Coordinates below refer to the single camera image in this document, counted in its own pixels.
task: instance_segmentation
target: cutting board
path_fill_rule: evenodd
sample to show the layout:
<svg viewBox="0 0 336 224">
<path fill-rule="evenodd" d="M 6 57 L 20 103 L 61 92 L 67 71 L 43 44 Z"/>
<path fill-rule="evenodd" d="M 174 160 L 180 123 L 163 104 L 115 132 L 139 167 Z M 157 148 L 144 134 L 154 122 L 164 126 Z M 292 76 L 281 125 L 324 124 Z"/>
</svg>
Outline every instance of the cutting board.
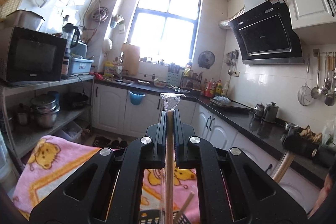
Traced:
<svg viewBox="0 0 336 224">
<path fill-rule="evenodd" d="M 128 70 L 128 75 L 137 75 L 140 62 L 140 47 L 131 44 L 123 44 L 121 52 L 123 52 L 121 57 L 123 61 L 123 74 L 125 75 Z"/>
</svg>

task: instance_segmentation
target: tray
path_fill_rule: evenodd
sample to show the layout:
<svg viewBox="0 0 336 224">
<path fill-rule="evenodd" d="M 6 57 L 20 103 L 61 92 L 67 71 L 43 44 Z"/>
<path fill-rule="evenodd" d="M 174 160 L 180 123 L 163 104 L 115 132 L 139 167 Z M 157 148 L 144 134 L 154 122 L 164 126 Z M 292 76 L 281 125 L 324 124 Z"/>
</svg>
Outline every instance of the tray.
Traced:
<svg viewBox="0 0 336 224">
<path fill-rule="evenodd" d="M 222 102 L 219 102 L 217 100 L 214 100 L 214 99 L 210 99 L 210 102 L 213 104 L 213 105 L 216 105 L 216 106 L 219 106 L 223 109 L 227 109 L 227 110 L 234 110 L 234 111 L 239 111 L 239 112 L 250 112 L 252 110 L 252 108 L 250 107 L 247 107 L 247 106 L 244 106 L 238 102 L 235 102 L 235 101 L 231 101 L 230 103 L 222 103 Z"/>
</svg>

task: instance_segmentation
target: black countertop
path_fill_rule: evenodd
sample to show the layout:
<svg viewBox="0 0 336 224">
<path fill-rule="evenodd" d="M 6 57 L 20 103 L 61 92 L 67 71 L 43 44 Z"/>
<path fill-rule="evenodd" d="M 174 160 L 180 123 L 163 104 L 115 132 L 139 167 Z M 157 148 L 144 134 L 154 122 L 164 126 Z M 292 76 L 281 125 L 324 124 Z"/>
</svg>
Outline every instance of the black countertop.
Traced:
<svg viewBox="0 0 336 224">
<path fill-rule="evenodd" d="M 146 92 L 154 95 L 158 95 L 162 92 L 178 93 L 173 89 L 167 87 L 157 88 L 153 86 L 152 83 L 148 86 L 145 86 L 140 85 L 136 81 L 132 85 L 100 80 L 96 80 L 96 83 L 114 86 L 121 89 Z M 232 127 L 237 129 L 241 134 L 254 142 L 276 160 L 280 160 L 283 153 L 285 152 L 282 147 L 282 139 L 284 137 L 283 126 L 277 123 L 268 123 L 262 122 L 260 120 L 255 120 L 253 119 L 253 114 L 251 112 L 246 114 L 241 112 L 224 110 L 221 107 L 213 105 L 210 102 L 209 98 L 204 96 L 195 97 L 191 94 L 185 94 L 185 97 L 181 97 L 181 99 L 198 102 L 207 110 L 217 115 L 225 122 L 230 124 Z M 308 160 L 298 155 L 295 156 L 295 159 L 291 164 L 291 168 L 319 188 L 323 187 L 325 176 L 328 173 L 328 169 L 323 168 L 320 165 L 313 164 L 311 160 Z"/>
</svg>

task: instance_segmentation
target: stainless steel kettle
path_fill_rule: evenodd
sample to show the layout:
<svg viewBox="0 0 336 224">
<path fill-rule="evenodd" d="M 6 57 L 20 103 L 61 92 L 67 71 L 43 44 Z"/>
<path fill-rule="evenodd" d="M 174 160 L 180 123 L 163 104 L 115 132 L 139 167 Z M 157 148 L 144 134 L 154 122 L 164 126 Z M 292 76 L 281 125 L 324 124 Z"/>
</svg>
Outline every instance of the stainless steel kettle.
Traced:
<svg viewBox="0 0 336 224">
<path fill-rule="evenodd" d="M 255 108 L 253 109 L 253 113 L 254 113 L 253 117 L 256 119 L 261 119 L 264 114 L 264 108 L 265 106 L 262 103 L 257 104 Z"/>
<path fill-rule="evenodd" d="M 265 122 L 275 123 L 275 118 L 277 117 L 278 109 L 279 107 L 275 105 L 274 102 L 272 102 L 272 104 L 266 104 L 262 119 Z"/>
</svg>

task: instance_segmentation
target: cartoon bear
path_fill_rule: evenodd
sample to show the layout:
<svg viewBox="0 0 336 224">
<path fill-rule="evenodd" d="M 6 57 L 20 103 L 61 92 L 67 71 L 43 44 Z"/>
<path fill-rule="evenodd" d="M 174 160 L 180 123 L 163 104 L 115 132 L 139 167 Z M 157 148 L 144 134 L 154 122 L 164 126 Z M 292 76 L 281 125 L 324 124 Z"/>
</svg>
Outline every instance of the cartoon bear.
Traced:
<svg viewBox="0 0 336 224">
<path fill-rule="evenodd" d="M 174 185 L 182 185 L 185 189 L 188 186 L 181 184 L 180 180 L 196 180 L 196 175 L 190 169 L 180 169 L 176 167 L 176 163 L 174 162 Z M 147 169 L 149 171 L 148 181 L 152 186 L 161 184 L 161 170 L 155 169 Z"/>
<path fill-rule="evenodd" d="M 48 143 L 46 138 L 42 138 L 37 143 L 27 162 L 30 166 L 30 170 L 34 171 L 34 162 L 40 165 L 43 169 L 50 169 L 60 151 L 61 149 L 57 144 Z"/>
</svg>

